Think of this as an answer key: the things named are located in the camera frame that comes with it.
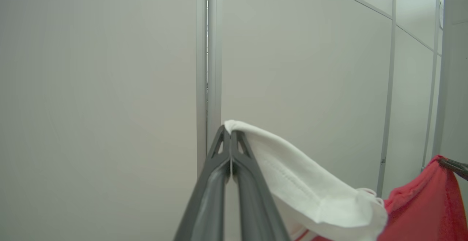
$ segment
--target red cloth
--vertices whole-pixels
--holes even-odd
[[[439,166],[441,158],[435,156],[416,179],[390,193],[385,200],[388,223],[378,241],[468,241],[458,182],[452,171]]]

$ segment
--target garment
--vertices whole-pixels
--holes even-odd
[[[439,166],[440,158],[434,157],[416,179],[391,191],[385,201],[388,224],[378,241],[468,241],[458,182],[452,171]]]
[[[345,184],[275,134],[241,121],[224,127],[246,134],[290,233],[304,226],[307,238],[374,241],[385,227],[383,201],[372,191]]]

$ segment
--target vertical metal strip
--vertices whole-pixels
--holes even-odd
[[[206,0],[196,0],[197,176],[206,157]]]
[[[390,131],[390,114],[392,111],[393,95],[393,68],[395,67],[395,34],[396,34],[396,0],[392,0],[392,38],[390,45],[390,68],[388,70],[388,89],[386,93],[385,124],[383,129],[381,164],[379,179],[377,181],[377,196],[382,196],[383,180],[385,175],[386,152],[388,149],[388,133]]]
[[[208,0],[208,143],[221,125],[223,0]]]
[[[432,156],[440,153],[442,147],[442,134],[444,131],[445,108],[448,92],[448,73],[450,70],[450,41],[452,37],[452,2],[444,0],[444,34],[442,37],[442,61],[440,65],[440,84],[437,103],[437,117],[434,132],[434,145]]]
[[[421,164],[421,171],[423,171],[424,166],[426,165],[427,157],[427,146],[429,143],[429,133],[431,130],[431,120],[433,117],[433,108],[434,103],[434,86],[436,83],[436,70],[437,70],[437,53],[438,53],[438,30],[440,27],[440,0],[436,0],[436,18],[434,25],[434,51],[433,51],[433,75],[431,81],[431,96],[429,98],[429,115],[427,117],[427,129],[426,129],[426,142],[424,143],[424,154],[423,154],[423,163]]]

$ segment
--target white fabric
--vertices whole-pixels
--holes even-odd
[[[334,241],[374,241],[383,231],[388,216],[373,191],[352,188],[275,134],[242,121],[224,127],[246,134],[290,231],[303,225]]]

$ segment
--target red stripe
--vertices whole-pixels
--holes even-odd
[[[294,241],[299,241],[299,240],[301,240],[307,233],[309,233],[309,229],[306,229],[306,231],[305,231],[304,233],[302,233],[302,235],[299,236],[298,238],[296,238],[296,240],[294,240]]]

